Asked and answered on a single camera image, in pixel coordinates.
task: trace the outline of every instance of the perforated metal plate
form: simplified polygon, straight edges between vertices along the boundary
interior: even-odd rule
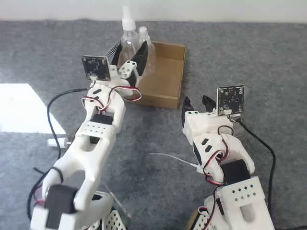
[[[106,230],[126,230],[126,227],[116,210],[113,210],[107,218]]]
[[[203,230],[203,228],[205,227],[205,224],[207,223],[209,218],[209,214],[208,213],[204,213],[203,215],[199,215],[198,219],[193,227],[193,230]],[[206,230],[213,230],[214,226],[212,224],[209,224],[208,228]]]

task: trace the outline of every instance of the black cable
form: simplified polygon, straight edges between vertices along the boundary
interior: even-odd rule
[[[38,169],[37,167],[33,167],[33,170],[40,173],[40,174],[44,174],[45,172],[41,171],[40,169]]]
[[[55,97],[53,97],[50,102],[48,103],[47,105],[47,118],[48,118],[48,123],[50,125],[50,129],[51,129],[51,132],[52,132],[52,135],[53,135],[53,138],[55,139],[56,141],[56,144],[57,144],[57,147],[58,147],[58,157],[57,157],[57,160],[61,158],[61,147],[59,145],[59,141],[58,141],[58,137],[57,137],[57,134],[55,133],[54,129],[53,129],[53,126],[52,126],[52,123],[51,123],[51,119],[50,119],[50,107],[52,105],[52,103],[54,103],[59,97],[61,96],[64,96],[66,94],[69,94],[71,92],[82,92],[82,91],[87,91],[89,89],[91,89],[93,86],[95,85],[95,82],[93,82],[92,86],[89,87],[89,88],[80,88],[80,89],[73,89],[73,90],[68,90],[68,91],[64,91],[58,95],[56,95]],[[37,182],[33,185],[30,193],[29,193],[29,196],[28,196],[28,199],[27,199],[27,216],[29,218],[29,220],[31,221],[31,218],[32,218],[32,215],[31,215],[31,200],[32,200],[32,197],[33,197],[33,194],[35,193],[38,185],[43,181],[43,179],[47,176],[48,172],[50,171],[47,170],[46,172],[42,172],[41,170],[39,170],[38,168],[34,167],[33,168],[36,172],[38,173],[41,173],[42,176],[37,180]],[[59,175],[61,177],[61,180],[63,180],[63,174],[60,172],[60,170],[57,170],[57,172],[59,172]]]
[[[48,106],[47,106],[47,118],[48,118],[48,123],[49,123],[49,125],[50,125],[50,128],[51,128],[51,132],[52,132],[53,138],[55,139],[56,144],[57,144],[57,147],[58,147],[58,150],[59,150],[57,160],[61,158],[62,152],[61,152],[61,147],[60,147],[60,145],[59,145],[58,137],[57,137],[57,135],[56,135],[56,133],[55,133],[55,131],[54,131],[54,129],[53,129],[53,126],[52,126],[52,123],[51,123],[51,120],[50,120],[50,107],[51,107],[52,103],[54,103],[54,101],[57,100],[57,99],[58,99],[59,97],[61,97],[61,96],[64,96],[64,95],[69,94],[69,93],[71,93],[71,92],[82,92],[82,91],[87,91],[87,90],[89,90],[89,89],[90,89],[90,88],[73,89],[73,90],[68,90],[68,91],[62,92],[62,93],[56,95],[55,97],[53,97],[53,98],[50,100],[50,102],[49,102],[49,104],[48,104]]]
[[[289,229],[275,229],[275,230],[306,230],[306,229],[307,229],[307,225],[289,228]]]
[[[269,178],[269,191],[268,191],[268,210],[270,215],[272,216],[272,189],[273,189],[273,177],[274,177],[274,170],[275,170],[275,165],[276,165],[276,156],[274,153],[274,150],[267,144],[265,143],[261,138],[259,138],[256,134],[254,134],[252,131],[250,131],[243,123],[242,121],[239,119],[237,120],[237,122],[249,133],[252,135],[252,137],[254,137],[255,139],[257,139],[257,141],[259,141],[262,145],[264,145],[271,153],[272,157],[273,157],[273,162],[272,162],[272,166],[271,166],[271,172],[270,172],[270,178]]]
[[[218,135],[221,134],[221,133],[220,133],[220,128],[222,128],[222,127],[229,128],[229,129],[231,130],[231,135],[232,135],[232,136],[234,135],[234,129],[231,128],[230,126],[220,126],[220,127],[218,127],[218,128],[217,128],[217,133],[218,133]]]
[[[33,197],[33,194],[35,193],[35,190],[36,188],[38,187],[38,185],[43,181],[43,179],[47,176],[48,172],[45,172],[38,180],[37,182],[33,185],[30,193],[29,193],[29,196],[28,196],[28,199],[27,199],[27,216],[29,218],[29,220],[31,221],[32,219],[32,215],[31,215],[31,200],[32,200],[32,197]]]

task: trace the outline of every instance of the red white black wire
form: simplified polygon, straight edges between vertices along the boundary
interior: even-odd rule
[[[106,105],[103,105],[103,103],[97,99],[97,98],[94,98],[94,97],[89,97],[89,96],[85,96],[82,98],[82,105],[84,106],[85,108],[85,100],[90,100],[92,102],[96,102],[98,103],[97,105],[97,109],[99,110],[99,112],[104,112],[107,110],[108,106],[110,105],[111,103],[111,93],[114,91],[114,90],[118,90],[118,89],[122,89],[122,90],[132,90],[132,91],[136,91],[138,92],[138,96],[135,97],[135,98],[127,98],[127,97],[124,97],[125,100],[127,101],[131,101],[131,102],[135,102],[135,101],[138,101],[142,98],[142,94],[141,94],[141,91],[136,88],[136,87],[131,87],[131,86],[115,86],[113,88],[111,88],[110,92],[109,92],[109,95],[108,95],[108,99],[107,99],[107,104]]]

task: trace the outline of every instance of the spray nozzle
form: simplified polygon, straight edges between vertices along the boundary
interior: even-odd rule
[[[123,18],[122,18],[123,30],[131,31],[135,30],[135,20],[132,18],[130,9],[128,6],[123,6]]]

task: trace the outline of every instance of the white cable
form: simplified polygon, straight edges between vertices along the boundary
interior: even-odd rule
[[[181,159],[181,158],[178,158],[178,157],[175,157],[175,156],[173,156],[173,155],[171,155],[171,154],[159,153],[159,152],[150,152],[149,154],[151,154],[151,155],[159,155],[159,156],[166,156],[166,157],[174,158],[174,159],[176,159],[176,160],[179,160],[179,161],[181,161],[181,162],[184,162],[185,164],[191,165],[191,166],[193,166],[193,167],[195,167],[195,168],[199,168],[199,165],[193,164],[193,163],[188,162],[188,161],[185,161],[185,160],[183,160],[183,159]]]
[[[112,193],[112,191],[109,189],[109,187],[103,183],[103,185],[106,187],[106,189],[109,191],[110,195],[113,197],[113,199],[115,200],[115,202],[119,205],[119,207],[121,208],[121,210],[125,213],[125,215],[127,217],[129,217],[131,219],[131,215],[130,213],[125,209],[125,207],[120,203],[120,201],[116,198],[116,196]]]

